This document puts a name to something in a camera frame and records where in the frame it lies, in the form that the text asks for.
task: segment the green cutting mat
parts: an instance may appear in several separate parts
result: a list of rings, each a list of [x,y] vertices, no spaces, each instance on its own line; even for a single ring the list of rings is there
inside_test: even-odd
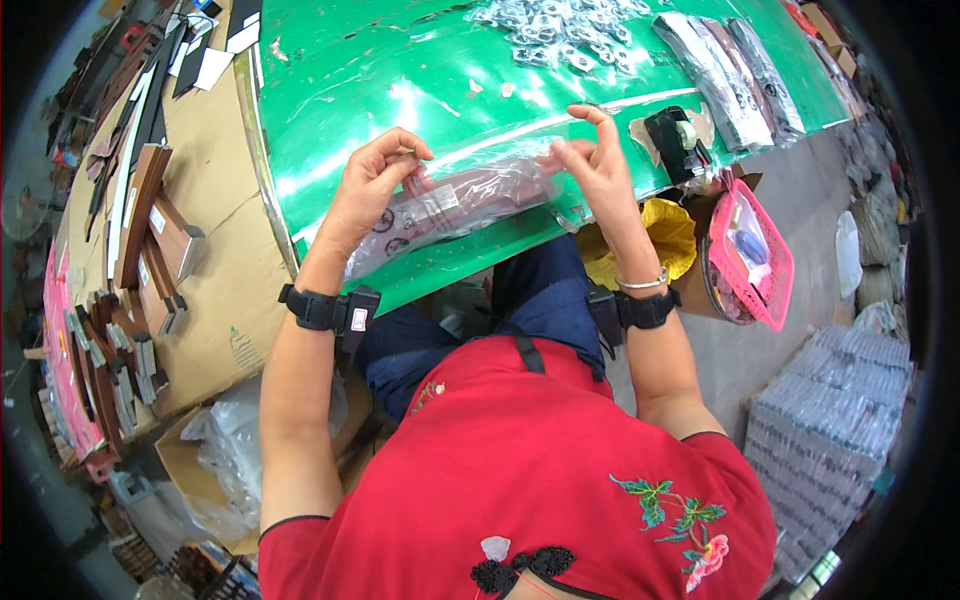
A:
[[[777,0],[674,4],[689,14],[750,22],[790,90],[807,133],[847,118],[822,64]],[[625,79],[607,67],[598,67],[597,76],[583,77],[569,67],[520,66],[503,32],[464,21],[466,10],[449,0],[264,1],[259,110],[277,202],[300,257],[307,249],[303,238],[326,214],[350,153],[396,125],[416,132],[440,158],[494,136],[518,135],[519,128],[538,122],[549,127],[526,136],[594,138],[592,126],[556,123],[555,117],[572,103],[633,99],[614,120],[635,192],[644,197],[669,185],[665,169],[655,169],[646,151],[630,140],[628,124],[671,105],[700,111],[704,99],[654,34],[653,15],[626,23],[639,62],[638,76]],[[472,92],[470,80],[483,91]],[[513,87],[509,97],[501,94],[504,84]],[[738,158],[719,136],[711,153],[721,164]],[[557,215],[574,226],[590,220],[570,177],[551,205],[411,252],[362,282],[383,294],[380,313],[392,310],[563,234]]]

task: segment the blue jeans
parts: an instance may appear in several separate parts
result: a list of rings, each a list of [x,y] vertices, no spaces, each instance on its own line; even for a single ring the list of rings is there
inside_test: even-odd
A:
[[[510,335],[509,322],[530,337],[567,344],[602,376],[599,333],[587,308],[589,289],[573,235],[508,258],[493,268],[491,305],[501,321],[492,335]],[[374,397],[400,422],[422,380],[460,345],[407,304],[373,321],[356,364]]]

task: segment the silver bracelet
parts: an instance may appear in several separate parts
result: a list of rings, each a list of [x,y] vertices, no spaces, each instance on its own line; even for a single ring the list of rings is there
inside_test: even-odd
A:
[[[621,281],[619,277],[614,277],[613,279],[616,281],[616,284],[620,286],[620,289],[645,290],[647,288],[657,287],[658,285],[663,285],[666,283],[666,267],[660,267],[660,277],[651,283],[626,283]]]

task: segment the pink basket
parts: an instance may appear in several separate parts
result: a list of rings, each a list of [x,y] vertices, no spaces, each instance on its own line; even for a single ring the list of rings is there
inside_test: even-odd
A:
[[[736,201],[733,199],[735,193],[741,194],[753,208],[770,250],[771,273],[763,278],[756,289],[747,281],[738,267],[742,259],[736,255],[736,250],[727,244],[727,229],[730,227],[733,208],[736,206]],[[742,180],[733,180],[731,190],[720,198],[714,208],[709,238],[710,262],[730,283],[733,292],[743,300],[754,318],[770,325],[774,331],[783,329],[787,308],[790,306],[790,292],[793,290],[793,254],[780,237],[774,222],[763,210],[763,206]]]

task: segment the black knot button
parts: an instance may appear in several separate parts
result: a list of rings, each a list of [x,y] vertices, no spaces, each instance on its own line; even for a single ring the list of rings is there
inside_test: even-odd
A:
[[[573,553],[561,546],[541,548],[534,553],[534,560],[530,570],[543,577],[556,577],[570,568],[577,560]]]
[[[484,593],[498,593],[513,587],[517,576],[514,570],[497,561],[484,561],[470,572],[470,579]]]

